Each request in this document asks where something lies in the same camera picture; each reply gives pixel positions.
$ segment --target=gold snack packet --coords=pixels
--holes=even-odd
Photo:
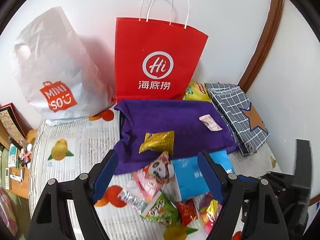
[[[215,199],[211,200],[207,208],[207,214],[210,215],[210,217],[214,217],[214,214],[217,212],[217,208],[218,208],[218,201]]]
[[[182,100],[207,101],[211,103],[205,85],[197,82],[189,83]]]
[[[174,131],[159,132],[159,133],[146,133],[144,143],[141,144],[139,153],[146,150],[153,150],[156,152],[169,152],[173,155]]]

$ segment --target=blue gripper pad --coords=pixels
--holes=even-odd
[[[259,182],[258,179],[253,178],[253,177],[246,177],[246,176],[243,176],[243,175],[238,175],[238,177],[239,177],[242,181],[246,181],[246,182],[253,182],[253,183]]]
[[[94,181],[93,194],[91,197],[93,203],[96,203],[99,199],[103,198],[103,195],[109,186],[110,180],[115,173],[116,167],[118,166],[118,160],[118,154],[113,152],[106,165],[101,170],[101,173]]]
[[[211,167],[210,163],[207,161],[203,152],[198,153],[198,166],[202,173],[202,176],[207,183],[207,186],[212,194],[212,197],[219,202],[219,204],[223,205],[224,196],[223,196],[223,186],[222,182],[218,178],[217,174]]]

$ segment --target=candy wrapper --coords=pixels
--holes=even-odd
[[[199,206],[199,214],[207,234],[212,230],[222,206],[212,198],[211,194],[206,194]]]
[[[141,216],[149,221],[165,225],[177,225],[179,222],[177,208],[161,191],[156,194]]]
[[[216,121],[211,117],[211,115],[206,114],[199,117],[199,120],[204,123],[204,125],[210,131],[221,131],[222,128],[216,123]]]
[[[174,168],[169,161],[168,152],[163,152],[154,162],[133,172],[132,176],[145,200],[152,201],[162,185],[174,177]]]
[[[130,180],[126,187],[122,189],[118,197],[131,205],[141,215],[148,207],[148,202],[145,201],[137,183]]]
[[[144,143],[141,144],[139,153],[146,150],[153,150],[156,152],[167,151],[173,155],[174,131],[146,133]]]
[[[187,226],[192,220],[197,219],[196,207],[193,199],[188,199],[185,203],[177,203],[183,226]]]

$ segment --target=blue package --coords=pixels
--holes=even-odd
[[[220,164],[227,173],[235,173],[233,165],[225,150],[209,154],[215,163]],[[209,188],[202,177],[197,163],[197,156],[172,160],[174,172],[178,181],[181,200],[209,192]]]

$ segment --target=yellow fruit print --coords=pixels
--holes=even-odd
[[[49,160],[55,159],[56,161],[61,161],[66,156],[74,156],[69,150],[68,150],[68,143],[65,139],[59,139],[55,146],[51,149],[51,154],[48,158]]]
[[[270,159],[271,159],[272,169],[274,169],[276,167],[277,161],[271,155],[270,155]]]
[[[169,225],[163,233],[164,240],[185,240],[187,235],[198,231],[195,228],[184,227],[183,225]]]

